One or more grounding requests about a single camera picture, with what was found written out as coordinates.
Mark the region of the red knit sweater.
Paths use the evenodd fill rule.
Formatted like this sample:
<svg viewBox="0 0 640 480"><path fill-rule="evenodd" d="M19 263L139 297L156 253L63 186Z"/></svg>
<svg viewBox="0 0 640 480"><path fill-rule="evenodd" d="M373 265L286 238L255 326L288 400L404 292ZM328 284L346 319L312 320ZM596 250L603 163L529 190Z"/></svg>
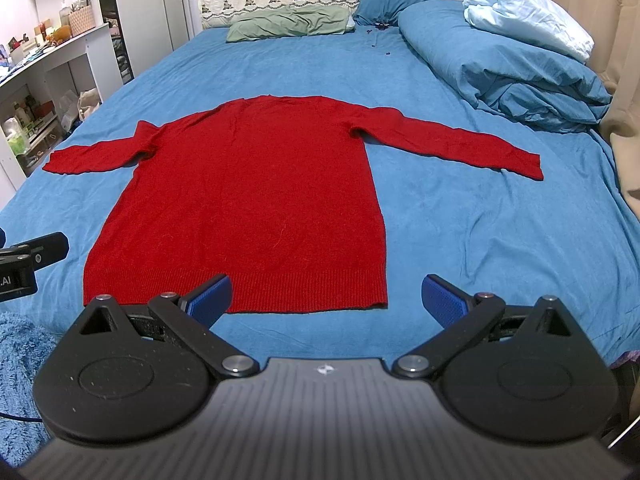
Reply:
<svg viewBox="0 0 640 480"><path fill-rule="evenodd" d="M86 299L143 304L228 276L231 310L387 301L385 226L364 141L541 180L538 155L485 133L324 96L239 99L133 136L55 151L51 174L131 167L85 264Z"/></svg>

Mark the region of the blue fluffy rug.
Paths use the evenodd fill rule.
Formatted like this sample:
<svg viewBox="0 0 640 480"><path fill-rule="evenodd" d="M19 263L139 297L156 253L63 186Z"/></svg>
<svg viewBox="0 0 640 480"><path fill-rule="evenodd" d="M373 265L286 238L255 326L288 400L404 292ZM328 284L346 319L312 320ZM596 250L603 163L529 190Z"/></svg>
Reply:
<svg viewBox="0 0 640 480"><path fill-rule="evenodd" d="M49 440L32 397L32 384L58 340L27 318L1 313L1 457L25 463Z"/></svg>

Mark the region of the blue bed sheet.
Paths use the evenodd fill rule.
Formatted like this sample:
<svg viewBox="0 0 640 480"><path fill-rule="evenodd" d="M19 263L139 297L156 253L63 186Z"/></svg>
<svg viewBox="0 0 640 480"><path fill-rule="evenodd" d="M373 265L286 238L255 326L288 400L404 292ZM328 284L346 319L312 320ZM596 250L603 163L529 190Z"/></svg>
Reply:
<svg viewBox="0 0 640 480"><path fill-rule="evenodd" d="M75 144L130 136L260 94L329 96L501 136L541 157L544 180L367 148L387 235L388 305L315 314L232 314L215 332L263 360L396 359L438 332L421 283L435 273L510 304L558 296L603 359L639 345L639 222L618 190L608 144L595 133L529 129L476 110L438 79L397 29L228 44L201 32L113 94Z"/></svg>

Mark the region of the beige bag on floor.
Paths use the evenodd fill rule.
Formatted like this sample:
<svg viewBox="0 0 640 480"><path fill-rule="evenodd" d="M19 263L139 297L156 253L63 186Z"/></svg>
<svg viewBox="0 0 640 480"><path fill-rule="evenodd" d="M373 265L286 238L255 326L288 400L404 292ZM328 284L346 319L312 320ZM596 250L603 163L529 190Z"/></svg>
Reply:
<svg viewBox="0 0 640 480"><path fill-rule="evenodd" d="M81 92L77 101L79 119L84 122L102 104L97 88Z"/></svg>

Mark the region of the blue folded duvet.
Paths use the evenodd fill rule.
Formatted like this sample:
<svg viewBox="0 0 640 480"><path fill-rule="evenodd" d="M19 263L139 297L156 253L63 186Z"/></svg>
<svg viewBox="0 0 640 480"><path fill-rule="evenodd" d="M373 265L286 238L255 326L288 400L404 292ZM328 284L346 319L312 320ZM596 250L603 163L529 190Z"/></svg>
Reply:
<svg viewBox="0 0 640 480"><path fill-rule="evenodd" d="M402 36L472 107L555 133L596 128L612 102L599 76L568 56L471 26L457 0L402 10Z"/></svg>

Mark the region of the woven storage basket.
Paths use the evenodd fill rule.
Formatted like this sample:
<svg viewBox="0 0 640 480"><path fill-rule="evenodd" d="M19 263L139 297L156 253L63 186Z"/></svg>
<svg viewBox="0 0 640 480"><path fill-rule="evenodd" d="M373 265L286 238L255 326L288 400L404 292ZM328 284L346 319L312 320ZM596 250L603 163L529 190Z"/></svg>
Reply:
<svg viewBox="0 0 640 480"><path fill-rule="evenodd" d="M70 31L73 37L77 37L96 27L96 19L94 18L91 4L71 10L70 14L68 14L68 20L70 21Z"/></svg>

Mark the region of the white grey wardrobe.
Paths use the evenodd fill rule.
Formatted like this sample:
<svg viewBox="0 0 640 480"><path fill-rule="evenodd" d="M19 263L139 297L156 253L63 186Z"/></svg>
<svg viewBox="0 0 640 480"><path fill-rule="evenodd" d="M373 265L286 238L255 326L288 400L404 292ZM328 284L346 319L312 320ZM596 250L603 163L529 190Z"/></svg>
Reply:
<svg viewBox="0 0 640 480"><path fill-rule="evenodd" d="M189 41L183 0L100 0L117 21L130 73L137 77Z"/></svg>

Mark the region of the green pillow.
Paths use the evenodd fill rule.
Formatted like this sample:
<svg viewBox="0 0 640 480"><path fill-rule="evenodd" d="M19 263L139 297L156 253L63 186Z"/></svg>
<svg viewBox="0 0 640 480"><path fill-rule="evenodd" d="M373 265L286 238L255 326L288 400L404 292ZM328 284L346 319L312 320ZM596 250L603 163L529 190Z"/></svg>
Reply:
<svg viewBox="0 0 640 480"><path fill-rule="evenodd" d="M229 26L226 41L256 41L269 38L346 34L356 23L342 6L306 4L282 6L248 12L235 18Z"/></svg>

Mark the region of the light blue blanket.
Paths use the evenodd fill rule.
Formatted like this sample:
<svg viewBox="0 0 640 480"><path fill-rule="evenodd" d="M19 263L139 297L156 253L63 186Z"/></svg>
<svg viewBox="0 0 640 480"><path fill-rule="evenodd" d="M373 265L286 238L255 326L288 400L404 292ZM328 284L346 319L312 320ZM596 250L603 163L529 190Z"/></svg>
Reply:
<svg viewBox="0 0 640 480"><path fill-rule="evenodd" d="M473 27L533 44L586 64L594 40L553 0L463 0L463 15Z"/></svg>

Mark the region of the beige curtain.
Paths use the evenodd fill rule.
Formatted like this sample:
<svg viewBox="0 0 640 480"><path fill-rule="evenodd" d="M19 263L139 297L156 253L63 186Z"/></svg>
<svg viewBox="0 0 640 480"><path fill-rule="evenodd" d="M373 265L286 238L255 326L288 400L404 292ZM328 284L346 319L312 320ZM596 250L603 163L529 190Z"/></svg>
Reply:
<svg viewBox="0 0 640 480"><path fill-rule="evenodd" d="M620 192L639 211L639 0L553 0L594 39L588 65L613 95L600 125L611 144Z"/></svg>

